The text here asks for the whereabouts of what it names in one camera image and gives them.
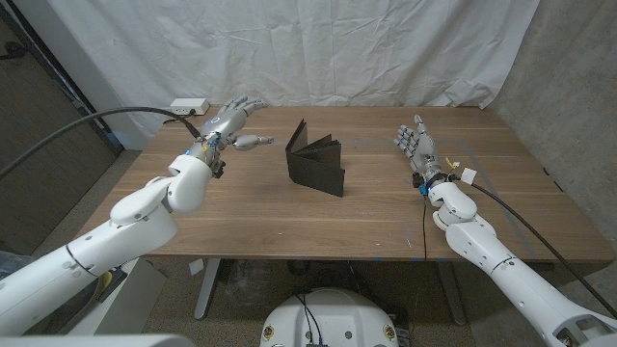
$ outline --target white backdrop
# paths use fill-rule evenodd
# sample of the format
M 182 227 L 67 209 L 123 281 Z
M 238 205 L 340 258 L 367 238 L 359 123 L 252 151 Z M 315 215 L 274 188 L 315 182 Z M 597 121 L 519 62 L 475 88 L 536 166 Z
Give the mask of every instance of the white backdrop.
M 49 0 L 125 106 L 487 106 L 539 0 Z M 132 116 L 151 137 L 161 121 Z

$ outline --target black cable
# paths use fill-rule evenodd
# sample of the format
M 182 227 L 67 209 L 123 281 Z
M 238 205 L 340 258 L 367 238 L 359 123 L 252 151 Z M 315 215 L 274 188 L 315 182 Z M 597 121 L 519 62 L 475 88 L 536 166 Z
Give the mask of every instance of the black cable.
M 499 204 L 501 204 L 501 206 L 505 207 L 505 209 L 507 209 L 510 213 L 512 213 L 512 215 L 514 217 L 516 217 L 519 221 L 521 221 L 521 223 L 523 223 L 534 235 L 536 235 L 536 237 L 549 249 L 549 251 L 551 253 L 553 253 L 557 259 L 559 259 L 559 261 L 561 261 L 561 263 L 568 269 L 570 270 L 570 272 L 577 278 L 578 281 L 580 281 L 580 283 L 582 283 L 582 285 L 584 285 L 585 288 L 587 288 L 587 290 L 589 290 L 589 292 L 591 293 L 591 295 L 593 295 L 599 302 L 600 304 L 602 304 L 602 306 L 604 306 L 604 308 L 606 308 L 608 310 L 608 312 L 610 312 L 610 314 L 612 314 L 613 317 L 617 318 L 617 311 L 615 310 L 615 308 L 613 308 L 603 297 L 602 295 L 600 295 L 600 293 L 598 293 L 596 291 L 596 289 L 594 289 L 594 287 L 591 286 L 591 284 L 589 284 L 589 282 L 587 282 L 587 280 L 578 274 L 577 271 L 575 271 L 575 269 L 572 268 L 572 266 L 570 265 L 570 263 L 568 262 L 568 260 L 566 260 L 563 256 L 561 256 L 561 254 L 555 249 L 553 248 L 549 241 L 545 240 L 544 237 L 542 237 L 542 235 L 540 235 L 540 233 L 531 226 L 531 224 L 529 224 L 523 217 L 521 217 L 520 214 L 518 214 L 514 209 L 512 209 L 512 207 L 508 206 L 507 203 L 503 202 L 503 200 L 501 200 L 500 198 L 498 198 L 497 196 L 495 196 L 493 193 L 487 191 L 486 189 L 480 187 L 479 185 L 472 183 L 471 187 L 479 190 L 480 192 L 488 195 L 489 197 L 493 198 L 493 200 L 499 202 Z
M 309 339 L 308 339 L 308 342 L 312 343 L 312 329 L 310 328 L 310 319 L 309 319 L 309 314 L 307 313 L 307 312 L 308 312 L 308 311 L 307 311 L 307 306 L 306 306 L 306 305 L 304 305 L 304 302 L 303 302 L 302 300 L 300 300 L 300 302 L 301 302 L 301 303 L 303 304 L 303 306 L 305 307 L 305 316 L 307 317 L 307 323 L 308 323 L 308 333 L 310 334 L 310 337 L 309 337 Z
M 424 228 L 424 221 L 426 220 L 426 197 L 424 197 L 424 211 L 422 212 L 422 237 L 424 238 L 424 260 L 426 260 L 426 229 Z
M 192 117 L 192 116 L 194 116 L 195 114 L 196 114 L 195 109 L 191 109 L 191 111 L 189 111 L 189 114 L 188 114 L 188 115 L 186 115 L 186 116 L 180 116 L 180 117 L 181 117 L 183 120 L 186 120 L 186 119 L 188 119 L 188 118 L 191 118 L 191 117 Z M 171 122 L 174 122 L 174 121 L 179 121 L 179 119 L 174 118 L 174 119 L 172 119 L 172 120 L 165 120 L 165 121 L 163 121 L 163 124 L 171 123 Z
M 173 112 L 167 111 L 167 110 L 161 110 L 161 109 L 157 109 L 153 107 L 122 107 L 122 108 L 113 109 L 113 110 L 96 112 L 91 115 L 87 115 L 74 122 L 71 122 L 65 125 L 64 127 L 54 131 L 51 135 L 47 136 L 46 138 L 40 140 L 34 146 L 30 147 L 30 149 L 23 152 L 19 157 L 17 157 L 17 159 L 13 160 L 11 164 L 9 164 L 7 167 L 2 169 L 2 172 L 0 172 L 0 179 L 4 178 L 7 174 L 13 171 L 19 164 L 23 163 L 26 159 L 28 159 L 32 154 L 37 152 L 39 149 L 49 144 L 56 138 L 60 137 L 61 135 L 69 131 L 70 129 L 76 127 L 77 125 L 83 124 L 93 119 L 101 118 L 103 116 L 109 116 L 109 115 L 114 115 L 118 113 L 126 113 L 126 112 L 150 112 L 150 113 L 156 113 L 156 114 L 173 117 L 181 121 L 184 124 L 184 126 L 186 126 L 186 128 L 189 129 L 193 137 L 198 138 L 199 136 L 201 136 L 200 131 L 195 126 L 193 126 L 193 124 L 183 119 L 181 116 Z
M 307 302 L 300 299 L 300 297 L 298 296 L 298 294 L 294 294 L 296 296 L 296 298 L 298 298 L 298 300 L 300 300 L 300 302 L 302 303 L 302 305 L 305 307 L 305 313 L 308 311 L 308 314 L 310 314 L 310 318 L 312 318 L 312 321 L 315 323 L 315 327 L 317 327 L 317 333 L 319 334 L 319 344 L 323 344 L 324 340 L 321 338 L 321 330 L 319 330 L 319 325 L 317 324 L 317 320 L 315 319 L 315 316 L 312 315 L 312 312 L 310 311 L 310 308 L 307 306 Z

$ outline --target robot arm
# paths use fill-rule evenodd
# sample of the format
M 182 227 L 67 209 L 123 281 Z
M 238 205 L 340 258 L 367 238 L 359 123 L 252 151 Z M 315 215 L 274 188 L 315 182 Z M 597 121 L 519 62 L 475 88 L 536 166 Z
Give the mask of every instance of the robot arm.
M 25 333 L 109 269 L 169 242 L 178 229 L 171 212 L 189 213 L 203 204 L 208 181 L 223 174 L 220 155 L 227 144 L 248 150 L 272 143 L 233 135 L 265 107 L 246 99 L 230 102 L 206 122 L 202 135 L 169 166 L 172 177 L 155 177 L 120 200 L 109 221 L 0 280 L 0 335 Z
M 616 344 L 617 320 L 568 300 L 497 239 L 493 227 L 477 214 L 475 202 L 447 181 L 419 116 L 416 125 L 417 132 L 401 126 L 394 141 L 421 174 L 420 192 L 439 208 L 433 220 L 445 231 L 448 246 L 489 275 L 548 346 Z

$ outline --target concrete wall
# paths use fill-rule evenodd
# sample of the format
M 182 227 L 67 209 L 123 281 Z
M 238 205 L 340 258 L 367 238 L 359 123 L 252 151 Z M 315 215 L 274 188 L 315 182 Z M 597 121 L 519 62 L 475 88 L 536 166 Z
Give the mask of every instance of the concrete wall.
M 617 1 L 543 0 L 489 108 L 616 247 Z M 456 270 L 478 346 L 544 345 L 479 270 Z M 617 306 L 617 265 L 582 270 Z M 606 314 L 562 267 L 540 273 L 570 299 Z

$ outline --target small white block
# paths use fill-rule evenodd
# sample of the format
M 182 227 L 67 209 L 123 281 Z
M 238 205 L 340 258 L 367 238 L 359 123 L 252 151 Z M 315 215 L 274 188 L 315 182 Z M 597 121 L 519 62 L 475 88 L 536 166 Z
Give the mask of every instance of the small white block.
M 191 276 L 198 274 L 203 270 L 203 259 L 199 258 L 189 263 L 189 270 L 191 270 Z
M 475 178 L 476 171 L 470 168 L 465 168 L 463 173 L 461 174 L 461 180 L 468 185 L 473 183 L 473 179 Z

